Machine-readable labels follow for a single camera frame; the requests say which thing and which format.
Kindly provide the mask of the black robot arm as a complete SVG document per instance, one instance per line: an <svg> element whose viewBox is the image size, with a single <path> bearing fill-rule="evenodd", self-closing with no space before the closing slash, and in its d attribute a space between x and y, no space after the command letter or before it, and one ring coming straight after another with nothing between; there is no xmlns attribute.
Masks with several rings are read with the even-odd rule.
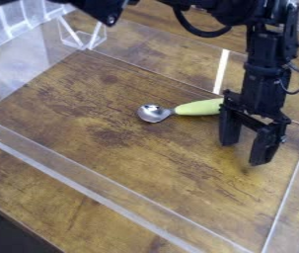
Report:
<svg viewBox="0 0 299 253"><path fill-rule="evenodd" d="M49 0L68 4L105 26L124 18L180 29L200 39L215 39L232 29L246 30L247 60L242 90L227 89L215 107L218 141L231 146L242 129L254 131L250 165L268 163L291 123L282 108L288 89L292 60L298 55L299 5L292 0Z"/></svg>

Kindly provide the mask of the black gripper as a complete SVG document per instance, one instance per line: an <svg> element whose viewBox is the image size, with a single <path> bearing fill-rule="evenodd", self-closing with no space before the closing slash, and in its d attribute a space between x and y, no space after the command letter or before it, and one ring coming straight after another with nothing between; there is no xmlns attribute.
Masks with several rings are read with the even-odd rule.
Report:
<svg viewBox="0 0 299 253"><path fill-rule="evenodd" d="M243 87L239 93L223 92L220 105L219 140L223 146L239 142L242 126L256 131L250 151L250 165L271 161L291 120L282 107L291 70L284 66L262 67L244 64Z"/></svg>

